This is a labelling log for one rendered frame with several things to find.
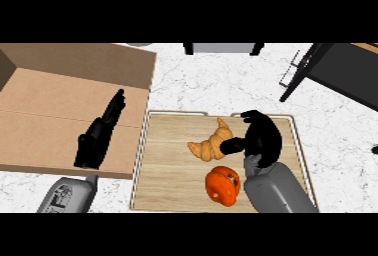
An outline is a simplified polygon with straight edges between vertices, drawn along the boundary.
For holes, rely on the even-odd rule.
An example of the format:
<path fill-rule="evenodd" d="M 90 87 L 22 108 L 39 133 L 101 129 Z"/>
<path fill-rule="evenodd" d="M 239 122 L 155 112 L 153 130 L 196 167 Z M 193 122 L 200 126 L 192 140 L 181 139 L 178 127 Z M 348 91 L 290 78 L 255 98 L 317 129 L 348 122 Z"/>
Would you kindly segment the grey appliance with black legs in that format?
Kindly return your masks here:
<path fill-rule="evenodd" d="M 248 53 L 251 56 L 259 54 L 262 43 L 184 43 L 184 53 Z"/>

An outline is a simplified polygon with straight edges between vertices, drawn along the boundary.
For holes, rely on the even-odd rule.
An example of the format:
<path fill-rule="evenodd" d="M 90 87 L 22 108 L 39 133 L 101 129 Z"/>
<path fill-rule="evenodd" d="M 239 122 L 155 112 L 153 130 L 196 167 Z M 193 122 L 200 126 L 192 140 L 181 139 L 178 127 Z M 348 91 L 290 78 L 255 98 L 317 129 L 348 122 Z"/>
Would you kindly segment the wooden tray with white rim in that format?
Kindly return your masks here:
<path fill-rule="evenodd" d="M 230 207 L 212 202 L 205 192 L 205 175 L 217 166 L 243 171 L 243 155 L 202 161 L 187 144 L 208 139 L 224 121 L 240 137 L 248 124 L 236 113 L 211 116 L 203 112 L 152 110 L 147 112 L 140 136 L 130 208 L 155 212 L 252 213 L 248 197 L 239 195 Z"/>

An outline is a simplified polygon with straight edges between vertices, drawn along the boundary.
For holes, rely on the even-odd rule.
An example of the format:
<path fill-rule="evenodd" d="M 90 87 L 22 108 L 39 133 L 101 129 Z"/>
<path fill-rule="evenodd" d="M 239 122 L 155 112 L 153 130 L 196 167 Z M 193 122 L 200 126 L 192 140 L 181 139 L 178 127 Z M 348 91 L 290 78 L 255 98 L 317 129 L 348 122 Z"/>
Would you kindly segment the orange bell pepper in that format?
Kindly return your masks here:
<path fill-rule="evenodd" d="M 239 195 L 239 175 L 226 166 L 217 166 L 205 176 L 205 190 L 209 199 L 226 207 L 236 203 Z"/>

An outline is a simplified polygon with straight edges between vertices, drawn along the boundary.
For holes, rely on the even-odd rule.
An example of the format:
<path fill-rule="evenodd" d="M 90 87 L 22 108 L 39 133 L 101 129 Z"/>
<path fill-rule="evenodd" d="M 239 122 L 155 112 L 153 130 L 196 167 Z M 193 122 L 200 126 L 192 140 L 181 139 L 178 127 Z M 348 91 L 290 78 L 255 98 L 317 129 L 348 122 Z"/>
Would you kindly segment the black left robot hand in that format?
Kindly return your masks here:
<path fill-rule="evenodd" d="M 112 131 L 125 108 L 124 90 L 119 89 L 109 101 L 103 115 L 94 119 L 84 134 L 78 136 L 73 166 L 99 169 L 109 147 Z"/>

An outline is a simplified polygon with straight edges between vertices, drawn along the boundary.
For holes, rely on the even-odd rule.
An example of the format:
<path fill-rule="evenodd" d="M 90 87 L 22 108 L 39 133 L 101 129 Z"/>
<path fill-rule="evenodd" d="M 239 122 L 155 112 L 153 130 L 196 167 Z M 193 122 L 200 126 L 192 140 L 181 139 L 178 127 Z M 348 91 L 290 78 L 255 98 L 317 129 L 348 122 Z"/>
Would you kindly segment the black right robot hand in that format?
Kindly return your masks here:
<path fill-rule="evenodd" d="M 282 150 L 282 135 L 267 115 L 257 110 L 240 113 L 243 122 L 249 124 L 245 136 L 227 139 L 220 144 L 224 155 L 242 152 L 245 156 L 259 155 L 258 167 L 268 167 L 279 159 Z"/>

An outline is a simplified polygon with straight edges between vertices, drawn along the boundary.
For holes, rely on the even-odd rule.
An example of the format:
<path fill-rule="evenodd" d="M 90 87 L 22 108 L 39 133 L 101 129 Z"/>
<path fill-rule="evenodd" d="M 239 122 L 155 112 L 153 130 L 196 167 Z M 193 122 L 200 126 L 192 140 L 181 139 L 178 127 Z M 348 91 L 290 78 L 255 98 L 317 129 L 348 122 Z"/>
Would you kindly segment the golden croissant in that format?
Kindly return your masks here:
<path fill-rule="evenodd" d="M 190 153 L 202 161 L 209 162 L 211 160 L 220 160 L 224 157 L 224 153 L 220 151 L 220 144 L 223 141 L 233 138 L 233 133 L 221 118 L 217 119 L 218 128 L 214 133 L 199 143 L 189 142 L 187 148 Z"/>

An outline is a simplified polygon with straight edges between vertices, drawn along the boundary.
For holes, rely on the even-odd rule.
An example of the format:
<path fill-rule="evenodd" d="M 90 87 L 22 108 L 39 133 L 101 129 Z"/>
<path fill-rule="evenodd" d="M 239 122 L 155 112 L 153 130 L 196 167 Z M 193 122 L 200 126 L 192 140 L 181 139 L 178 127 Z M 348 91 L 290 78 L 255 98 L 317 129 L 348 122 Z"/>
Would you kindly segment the brown cardboard box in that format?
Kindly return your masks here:
<path fill-rule="evenodd" d="M 156 54 L 112 43 L 0 43 L 0 170 L 133 175 Z M 124 92 L 100 167 L 73 166 L 78 136 Z"/>

